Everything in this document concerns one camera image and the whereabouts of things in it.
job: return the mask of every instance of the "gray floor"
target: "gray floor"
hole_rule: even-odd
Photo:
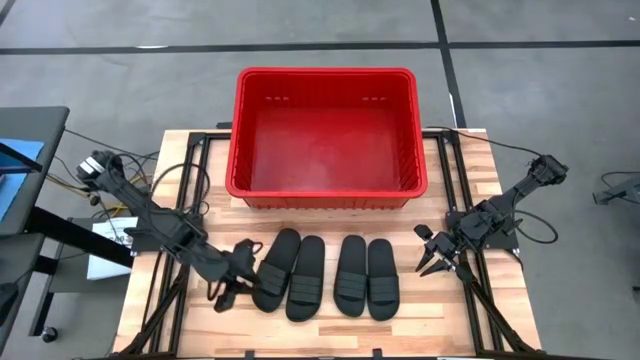
[[[640,39],[640,3],[632,0],[441,3],[450,41]],[[17,0],[0,27],[0,47],[436,39],[426,0]],[[640,285],[637,209],[619,202],[595,206],[591,192],[602,188],[605,171],[638,170],[640,48],[452,54],[469,127],[552,153],[571,168],[565,184],[541,190],[522,206],[552,221],[561,235],[552,246],[521,240],[545,349],[636,359],[640,304],[631,285]],[[423,124],[453,125],[438,50],[0,56],[0,106],[66,105],[70,129],[148,153],[165,129],[230,121],[236,76],[256,65],[405,66],[418,79]],[[94,148],[67,134],[58,156],[76,164]],[[503,186],[523,176],[529,156],[494,152]],[[52,171],[64,176],[58,163]],[[39,205],[62,216],[96,211],[51,184]],[[540,230],[533,221],[526,228]],[[37,297],[43,283],[34,276],[27,298]],[[35,306],[27,300],[2,358],[103,355],[123,297],[57,297],[47,323],[62,335],[48,345],[25,336]]]

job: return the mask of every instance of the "wooden tabletop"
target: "wooden tabletop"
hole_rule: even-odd
[[[486,138],[484,130],[472,130]],[[188,130],[166,131],[156,168],[161,173],[182,163]],[[491,148],[480,140],[461,138],[464,161],[474,202],[500,194]],[[434,231],[444,229],[448,210],[438,149],[434,140],[424,140],[429,186],[424,196],[410,200],[401,210],[253,210],[243,200],[232,198],[224,186],[228,140],[212,142],[207,171],[211,190],[205,199],[210,211],[205,216],[209,242],[218,249],[250,238],[265,248],[256,256],[256,269],[277,232],[291,227],[306,235],[318,235],[326,244],[324,294],[318,314],[303,323],[292,323],[281,308],[271,314],[255,308],[248,295],[240,295],[233,309],[218,314],[207,301],[207,284],[191,271],[178,356],[371,356],[381,348],[385,356],[437,356],[474,354],[462,284],[453,273],[436,273],[421,278],[413,270],[422,256],[422,241],[413,233],[417,224]],[[447,149],[458,204],[458,175],[453,149]],[[166,176],[154,200],[167,207],[176,203],[181,171]],[[401,304],[397,315],[385,322],[372,320],[365,310],[356,319],[347,318],[333,302],[333,282],[342,239],[357,234],[367,242],[386,238],[393,245],[400,277]],[[520,265],[505,251],[485,251],[496,305],[521,337],[533,347],[540,342]],[[129,281],[114,350],[128,345],[140,330],[149,291],[155,253],[136,258]],[[154,294],[158,292],[158,281]],[[152,309],[156,304],[153,298]],[[488,321],[478,303],[482,335],[491,348]],[[168,346],[172,310],[166,317],[161,349]]]

